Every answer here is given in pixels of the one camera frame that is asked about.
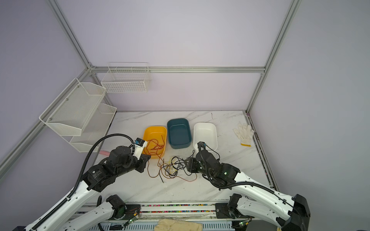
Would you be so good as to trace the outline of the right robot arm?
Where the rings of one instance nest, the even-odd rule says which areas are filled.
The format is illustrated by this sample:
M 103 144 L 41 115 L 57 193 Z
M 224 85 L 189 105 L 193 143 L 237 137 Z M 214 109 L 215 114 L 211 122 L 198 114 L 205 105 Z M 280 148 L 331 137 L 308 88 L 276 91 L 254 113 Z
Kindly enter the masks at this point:
M 255 181 L 239 168 L 221 163 L 198 143 L 198 152 L 185 160 L 190 173 L 199 173 L 218 190 L 232 190 L 228 203 L 219 211 L 227 218 L 262 219 L 282 231 L 307 231 L 311 213 L 305 197 L 291 196 Z

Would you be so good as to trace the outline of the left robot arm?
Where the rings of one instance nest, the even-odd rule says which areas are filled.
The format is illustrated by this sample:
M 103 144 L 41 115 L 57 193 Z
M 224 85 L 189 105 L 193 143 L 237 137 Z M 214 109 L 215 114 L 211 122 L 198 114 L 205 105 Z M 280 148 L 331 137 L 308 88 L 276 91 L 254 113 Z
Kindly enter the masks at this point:
M 106 160 L 86 169 L 87 162 L 95 148 L 104 140 L 110 137 L 124 137 L 129 140 L 129 146 L 118 146 L 112 150 Z M 81 218 L 71 220 L 71 217 L 91 198 L 98 195 L 106 187 L 113 184 L 116 179 L 133 170 L 144 172 L 150 155 L 143 153 L 147 141 L 141 138 L 133 140 L 125 134 L 111 134 L 99 139 L 88 152 L 82 165 L 74 187 L 59 202 L 50 208 L 40 218 L 27 226 L 17 226 L 16 231 L 58 231 L 67 228 L 68 230 L 86 230 L 91 226 L 113 216 L 125 206 L 124 202 L 117 196 L 110 196 L 105 203 L 108 209 L 99 206 L 100 213 L 96 219 L 84 221 L 85 225 L 76 227 Z

